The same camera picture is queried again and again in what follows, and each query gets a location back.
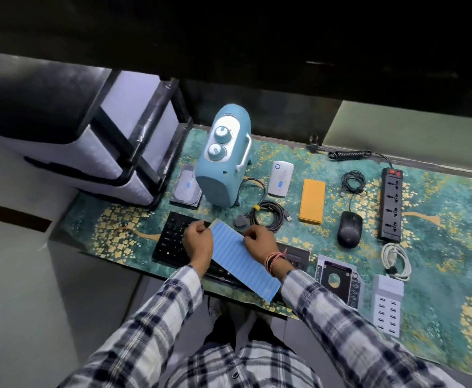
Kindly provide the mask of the blue fan heater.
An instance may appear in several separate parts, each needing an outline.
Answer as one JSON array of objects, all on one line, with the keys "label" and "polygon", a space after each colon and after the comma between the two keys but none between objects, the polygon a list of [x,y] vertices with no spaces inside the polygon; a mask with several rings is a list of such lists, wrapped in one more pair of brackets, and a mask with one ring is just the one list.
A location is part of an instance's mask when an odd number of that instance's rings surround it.
[{"label": "blue fan heater", "polygon": [[251,120],[240,105],[227,104],[215,116],[194,175],[207,202],[239,205],[239,188],[252,161]]}]

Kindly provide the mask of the grey heater plug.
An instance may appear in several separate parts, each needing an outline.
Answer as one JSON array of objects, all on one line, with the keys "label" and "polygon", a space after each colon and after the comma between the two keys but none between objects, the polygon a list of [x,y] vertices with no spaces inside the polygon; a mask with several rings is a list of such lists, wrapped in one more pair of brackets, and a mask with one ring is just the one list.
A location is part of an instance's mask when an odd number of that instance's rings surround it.
[{"label": "grey heater plug", "polygon": [[256,204],[253,205],[252,209],[245,215],[238,215],[234,221],[234,225],[237,227],[237,228],[243,228],[243,227],[247,227],[250,225],[250,215],[252,213],[252,211],[259,211],[260,210],[260,206],[261,204],[263,203],[263,201],[265,200],[265,197],[267,195],[267,188],[265,187],[264,185],[264,182],[261,181],[260,179],[257,179],[257,178],[253,178],[253,177],[246,177],[244,176],[243,177],[243,181],[242,183],[240,184],[239,186],[239,190],[238,190],[238,193],[236,195],[236,200],[235,200],[235,205],[236,206],[240,206],[241,205],[241,201],[240,201],[240,193],[242,191],[242,188],[244,186],[244,184],[246,182],[255,182],[257,183],[259,186],[262,187],[263,189],[263,194],[262,194],[262,197],[260,199],[260,201]]}]

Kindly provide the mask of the black keyboard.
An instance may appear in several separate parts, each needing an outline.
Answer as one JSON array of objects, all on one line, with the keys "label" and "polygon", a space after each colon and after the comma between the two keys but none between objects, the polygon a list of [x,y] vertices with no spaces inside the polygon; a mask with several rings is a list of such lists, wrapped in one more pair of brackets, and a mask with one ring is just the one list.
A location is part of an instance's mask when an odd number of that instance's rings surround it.
[{"label": "black keyboard", "polygon": [[[152,260],[173,268],[180,268],[189,263],[189,258],[182,245],[182,238],[184,231],[193,221],[195,221],[193,217],[170,212],[156,243]],[[280,251],[287,249],[286,257],[294,267],[312,276],[315,275],[315,255],[309,250],[288,246],[281,242],[277,242],[277,245]],[[213,288],[212,291],[208,290],[209,295],[219,295],[230,302],[255,310],[263,309],[268,313],[282,315],[283,318],[292,316],[292,312],[285,305],[280,291],[268,303],[215,261],[211,262],[205,278],[208,287]]]}]

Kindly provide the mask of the blue striped sheet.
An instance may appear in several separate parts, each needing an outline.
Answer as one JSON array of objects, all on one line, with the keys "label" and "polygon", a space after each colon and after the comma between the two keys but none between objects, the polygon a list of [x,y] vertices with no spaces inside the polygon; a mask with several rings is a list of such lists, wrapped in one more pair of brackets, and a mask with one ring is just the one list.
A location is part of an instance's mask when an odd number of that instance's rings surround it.
[{"label": "blue striped sheet", "polygon": [[215,219],[209,228],[214,245],[212,259],[270,303],[279,291],[280,281],[252,258],[245,248],[244,236],[219,219]]}]

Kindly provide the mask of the person's left hand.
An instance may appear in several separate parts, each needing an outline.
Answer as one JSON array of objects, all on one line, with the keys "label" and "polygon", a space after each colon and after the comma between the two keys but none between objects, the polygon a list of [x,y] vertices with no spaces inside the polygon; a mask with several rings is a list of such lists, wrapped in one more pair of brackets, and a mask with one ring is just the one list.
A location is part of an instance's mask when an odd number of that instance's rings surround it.
[{"label": "person's left hand", "polygon": [[214,241],[211,229],[203,220],[192,222],[184,232],[182,244],[189,257],[189,265],[202,279],[209,269],[213,255]]}]

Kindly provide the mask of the dark trousers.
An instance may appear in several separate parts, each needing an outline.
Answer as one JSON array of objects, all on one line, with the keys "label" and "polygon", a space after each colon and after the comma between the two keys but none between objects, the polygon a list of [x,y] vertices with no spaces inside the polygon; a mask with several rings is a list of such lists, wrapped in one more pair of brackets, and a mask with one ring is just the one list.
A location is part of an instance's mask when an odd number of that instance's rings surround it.
[{"label": "dark trousers", "polygon": [[[230,345],[232,350],[236,350],[238,328],[231,312],[236,312],[237,316],[242,317],[244,319],[243,324],[245,324],[250,311],[236,305],[233,305],[232,308],[231,306],[231,304],[218,299],[209,303],[208,314],[213,320],[213,329],[206,336],[203,345],[197,353],[225,345]],[[271,329],[271,316],[264,313],[255,313],[255,315],[256,320],[248,333],[248,341],[263,341],[272,346],[282,347],[291,351],[291,348],[273,333]]]}]

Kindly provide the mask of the silver drive caddy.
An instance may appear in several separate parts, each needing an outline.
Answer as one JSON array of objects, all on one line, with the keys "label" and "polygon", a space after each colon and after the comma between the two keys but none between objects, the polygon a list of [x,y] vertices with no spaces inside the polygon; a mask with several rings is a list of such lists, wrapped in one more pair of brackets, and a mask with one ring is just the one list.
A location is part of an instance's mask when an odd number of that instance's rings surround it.
[{"label": "silver drive caddy", "polygon": [[315,280],[355,311],[362,308],[365,282],[355,265],[318,254]]}]

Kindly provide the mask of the person's right forearm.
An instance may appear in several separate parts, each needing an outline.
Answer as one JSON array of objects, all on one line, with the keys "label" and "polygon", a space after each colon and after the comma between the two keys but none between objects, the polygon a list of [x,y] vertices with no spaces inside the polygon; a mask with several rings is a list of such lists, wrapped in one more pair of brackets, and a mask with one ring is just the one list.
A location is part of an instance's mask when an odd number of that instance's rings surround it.
[{"label": "person's right forearm", "polygon": [[281,281],[284,302],[313,333],[351,388],[464,388],[439,367],[388,339],[358,312],[280,257],[266,269]]}]

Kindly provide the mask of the silver hard disk drive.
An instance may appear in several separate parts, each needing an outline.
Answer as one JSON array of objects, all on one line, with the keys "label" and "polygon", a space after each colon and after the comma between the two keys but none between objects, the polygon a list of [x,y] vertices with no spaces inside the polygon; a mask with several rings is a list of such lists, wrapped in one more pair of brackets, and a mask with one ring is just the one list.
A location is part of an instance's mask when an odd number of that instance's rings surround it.
[{"label": "silver hard disk drive", "polygon": [[200,206],[203,192],[198,185],[194,166],[184,164],[173,186],[169,202],[182,208],[197,210]]}]

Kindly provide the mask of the green gold patterned table mat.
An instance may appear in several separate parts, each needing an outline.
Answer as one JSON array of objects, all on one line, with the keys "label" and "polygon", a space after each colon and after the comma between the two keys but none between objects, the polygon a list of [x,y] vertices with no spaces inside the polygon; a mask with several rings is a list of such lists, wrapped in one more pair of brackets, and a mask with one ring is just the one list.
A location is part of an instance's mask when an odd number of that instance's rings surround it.
[{"label": "green gold patterned table mat", "polygon": [[[219,218],[233,226],[235,218],[246,214],[262,197],[261,186],[246,182],[241,206],[214,208],[205,197],[197,210],[169,203],[181,166],[196,163],[207,136],[206,130],[194,128],[189,132],[169,188],[157,208],[122,206],[80,193],[53,231],[52,240],[102,262],[112,261],[157,278],[169,277],[174,268],[152,260],[169,212],[206,221]],[[257,136],[252,157],[245,175],[266,185],[273,161],[294,164],[288,195],[274,198],[292,217],[276,233],[276,240],[309,250],[315,255],[316,267],[318,254],[355,265],[365,282],[359,311],[370,319],[373,278],[385,273],[383,243],[377,239],[384,159],[371,156],[335,162],[325,153],[310,153],[303,144],[272,142]],[[410,280],[404,285],[399,341],[416,356],[472,374],[472,178],[399,158],[390,157],[390,161],[403,172],[401,247],[412,267]],[[367,194],[353,199],[352,211],[363,219],[362,237],[357,247],[346,249],[338,244],[337,231],[350,198],[349,194],[340,194],[341,178],[351,170],[364,175]],[[298,218],[304,179],[326,183],[320,225]]]}]

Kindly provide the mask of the white portable router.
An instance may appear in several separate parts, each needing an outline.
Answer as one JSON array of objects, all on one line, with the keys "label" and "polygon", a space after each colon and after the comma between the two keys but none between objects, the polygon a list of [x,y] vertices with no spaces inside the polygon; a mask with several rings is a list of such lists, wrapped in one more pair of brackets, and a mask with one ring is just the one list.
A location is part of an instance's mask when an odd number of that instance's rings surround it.
[{"label": "white portable router", "polygon": [[294,164],[276,160],[272,163],[267,194],[284,198],[288,194],[294,171]]}]

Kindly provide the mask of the white multi-port usb charger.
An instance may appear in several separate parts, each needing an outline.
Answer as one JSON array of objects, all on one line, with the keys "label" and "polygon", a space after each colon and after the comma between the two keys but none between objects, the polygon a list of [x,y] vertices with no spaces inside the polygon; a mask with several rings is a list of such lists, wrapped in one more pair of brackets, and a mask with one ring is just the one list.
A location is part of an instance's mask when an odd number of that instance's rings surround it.
[{"label": "white multi-port usb charger", "polygon": [[400,337],[404,283],[386,275],[375,275],[372,287],[372,323],[395,338]]}]

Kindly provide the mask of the black power strip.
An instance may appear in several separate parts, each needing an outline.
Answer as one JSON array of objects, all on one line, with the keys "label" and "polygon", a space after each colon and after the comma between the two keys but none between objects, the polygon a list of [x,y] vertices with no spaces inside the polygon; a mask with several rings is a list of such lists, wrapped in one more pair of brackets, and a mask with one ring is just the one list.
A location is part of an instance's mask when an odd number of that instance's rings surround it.
[{"label": "black power strip", "polygon": [[371,156],[381,157],[387,162],[388,166],[382,169],[380,182],[380,216],[377,238],[386,243],[400,244],[403,172],[394,168],[388,157],[375,151],[329,151],[327,156],[336,162],[361,160]]}]

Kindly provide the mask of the plaid shirt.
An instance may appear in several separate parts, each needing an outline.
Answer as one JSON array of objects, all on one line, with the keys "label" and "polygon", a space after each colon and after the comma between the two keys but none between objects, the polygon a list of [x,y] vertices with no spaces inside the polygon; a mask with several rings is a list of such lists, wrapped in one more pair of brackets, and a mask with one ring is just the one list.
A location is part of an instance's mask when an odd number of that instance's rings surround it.
[{"label": "plaid shirt", "polygon": [[315,371],[296,353],[264,341],[235,352],[208,344],[183,359],[165,388],[323,388]]}]

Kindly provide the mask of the person's right hand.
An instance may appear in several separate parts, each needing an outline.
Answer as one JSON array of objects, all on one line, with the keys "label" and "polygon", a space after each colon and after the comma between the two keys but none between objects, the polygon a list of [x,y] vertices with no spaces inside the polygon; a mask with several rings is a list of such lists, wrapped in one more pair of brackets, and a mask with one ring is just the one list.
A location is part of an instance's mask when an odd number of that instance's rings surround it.
[{"label": "person's right hand", "polygon": [[275,235],[265,226],[251,225],[244,232],[243,242],[252,258],[263,266],[270,257],[279,254]]}]

